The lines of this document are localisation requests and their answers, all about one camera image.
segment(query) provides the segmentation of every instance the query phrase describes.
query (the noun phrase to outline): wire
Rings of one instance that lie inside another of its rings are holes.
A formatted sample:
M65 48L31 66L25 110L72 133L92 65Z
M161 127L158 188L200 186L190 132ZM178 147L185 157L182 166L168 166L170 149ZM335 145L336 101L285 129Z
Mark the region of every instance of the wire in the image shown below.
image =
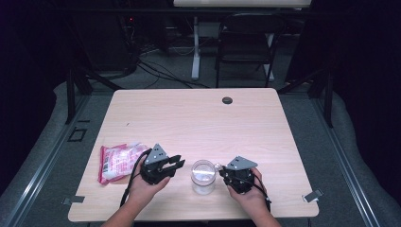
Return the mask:
M147 88L149 88L149 87L153 86L154 84L156 84L156 83L157 83L157 81L159 81L159 79L160 79L160 74L159 74L159 77L156 77L156 80L155 80L154 82L152 82L150 85L148 85L148 86L144 87L144 89L147 89Z
M266 191L265 191L265 190L266 190L265 185L263 185L262 181L260 181L260 179L259 179L258 177L256 177L256 179L259 181L260 185L262 185L263 188L260 187L260 186L258 186L258 185L256 185L255 183L248 182L247 180L240 179L240 178L238 178L238 177L234 177L234 179L237 179L237 180L242 181L242 182L244 182L244 183L248 183L248 184L250 184L250 185L256 187L259 191L261 191L262 194L263 194L263 196L265 197L265 203L266 203L266 206L268 207L268 210L269 210L269 212L270 212L271 200L270 200L270 198L269 198L269 196L268 196L268 193L266 193Z
M174 52L176 52L181 56L188 55L195 50L194 43L191 40L188 40L188 38L183 38L183 37L174 39L174 41L171 42L170 46L171 46L170 48L172 48ZM188 48L190 50L185 53L178 51L178 49L188 49Z
M122 74L114 74L114 75L110 75L110 76L102 76L105 79L108 80L113 80L113 79L122 79L125 78L129 75L131 75L135 70L134 69L130 69L127 73L122 73Z
M208 86L206 86L206 85L204 85L204 84L201 84L201 83L191 82L191 81L187 81L187 80L184 80L184 79L179 79L177 76L175 76L172 72L170 72L170 71L169 71L168 69L166 69L164 66L162 66L161 64L158 64L158 63L156 63L156 62L152 62L152 61L141 61L141 60L140 60L139 63L140 63L140 64L138 64L138 67L142 68L143 70L145 70L146 72L150 73L151 75L153 75L153 76L155 76L155 77L160 77L161 79L168 79L168 80L178 81L178 82L182 83L183 85L185 85L185 86L188 87L188 88L192 88L190 85L196 85L196 86L200 86L200 87L204 87L204 88L209 88ZM157 68L153 67L153 66L150 65L150 64L155 64L155 65L157 65L157 66L163 68L164 70L166 70L166 71L168 72L168 74L165 73L165 72L161 72L160 70L158 70ZM150 69L150 70L152 70L152 71L157 72L159 75L155 75L155 74L149 72L149 70L146 69L146 68L145 68L144 66L142 66L142 65L146 66L148 69Z
M185 17L185 21L186 21L186 23L188 24L188 26L189 26L189 28L191 29L191 31L194 32L194 28L193 28L193 27L191 26L191 24L189 23L187 17Z
M145 155L149 155L151 151L152 151L151 148L145 150L138 157L138 160L136 160L136 163L135 163L135 165L133 166L133 169L132 169L132 173L131 173L131 176L130 176L130 181L128 182L127 188L125 189L123 197L121 198L120 207L124 205L125 201L127 200L127 196L130 194L130 189L131 189L131 186L132 186L133 179L140 174L140 173L138 173L138 174L134 175L135 174L135 170L138 167L139 162L141 161L142 157L144 157Z
M213 41L214 38L208 37L205 41L203 41L203 43L200 44L200 46L205 45L206 43L208 43L209 41ZM174 52L176 52L177 54L181 55L181 56L185 56L188 55L192 52L194 52L195 50L195 46L171 46L171 48L174 50ZM190 48L191 50L189 50L188 52L185 53L180 53L177 49L179 48Z

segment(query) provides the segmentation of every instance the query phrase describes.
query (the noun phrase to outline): table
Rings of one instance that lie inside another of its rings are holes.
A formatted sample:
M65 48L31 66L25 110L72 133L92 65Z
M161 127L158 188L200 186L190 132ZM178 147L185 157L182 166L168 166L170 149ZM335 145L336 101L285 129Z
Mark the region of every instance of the table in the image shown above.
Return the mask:
M174 7L179 8L308 8L311 0L174 0ZM194 61L192 79L199 79L201 55L199 50L199 23L194 17ZM269 65L264 65L265 72Z
M233 103L224 104L224 97ZM200 159L227 165L237 155L258 163L277 218L315 217L315 201L285 113L275 90L168 89L114 93L78 187L68 218L104 221L119 207L127 181L97 182L100 147L140 141L159 143L185 164L165 189L138 215L139 221L249 218L230 197L221 177L215 190L198 195L191 187L191 166Z

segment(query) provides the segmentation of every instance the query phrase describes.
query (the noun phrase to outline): forearm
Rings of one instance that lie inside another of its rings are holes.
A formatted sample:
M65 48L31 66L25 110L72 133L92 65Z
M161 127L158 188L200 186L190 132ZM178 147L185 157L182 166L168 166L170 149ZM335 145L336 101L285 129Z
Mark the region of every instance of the forearm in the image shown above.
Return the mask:
M102 225L102 227L132 226L133 221L141 210L142 207L135 202L127 201Z
M281 226L274 216L268 211L268 209L262 209L258 212L254 212L250 214L250 217L257 227Z

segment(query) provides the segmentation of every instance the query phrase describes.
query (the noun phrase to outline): human hand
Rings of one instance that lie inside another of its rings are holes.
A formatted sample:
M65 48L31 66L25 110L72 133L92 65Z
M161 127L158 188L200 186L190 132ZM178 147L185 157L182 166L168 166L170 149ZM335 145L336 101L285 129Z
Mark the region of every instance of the human hand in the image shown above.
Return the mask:
M153 199L154 195L165 188L170 181L170 178L166 177L157 184L149 184L145 182L144 179L142 179L141 174L139 174L145 159L146 156L142 157L138 163L138 167L135 169L134 176L136 177L132 180L130 196L127 200L127 203L134 203L135 206L141 210L147 206Z
M266 188L259 182L262 182L262 174L257 168L251 168L255 179L254 184L266 191ZM242 207L242 209L250 216L256 226L280 226L277 220L271 215L266 205L266 198L263 193L256 187L252 187L250 191L245 194L238 194L234 189L227 186L230 196L236 200Z
M255 178L254 178L254 184L258 185L261 188L264 188L260 182L257 180L260 179L262 181L262 174L257 170L257 168L251 168L251 171L253 172ZM230 196L236 200L244 209L244 211L251 216L254 214L254 211L261 211L261 210L267 210L266 206L266 200L263 195L263 193L257 189L256 187L252 187L250 191L248 191L245 194L238 194L234 191L234 189L231 186L228 186L228 190L230 192Z

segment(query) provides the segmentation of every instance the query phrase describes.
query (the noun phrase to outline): plastic bag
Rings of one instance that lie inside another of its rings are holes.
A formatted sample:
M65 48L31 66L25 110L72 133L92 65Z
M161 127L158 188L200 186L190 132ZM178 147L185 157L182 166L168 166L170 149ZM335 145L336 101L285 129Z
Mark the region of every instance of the plastic bag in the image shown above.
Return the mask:
M148 149L146 145L141 143L129 146L124 144L113 148L102 146L97 181L101 184L107 184L130 175L139 156Z

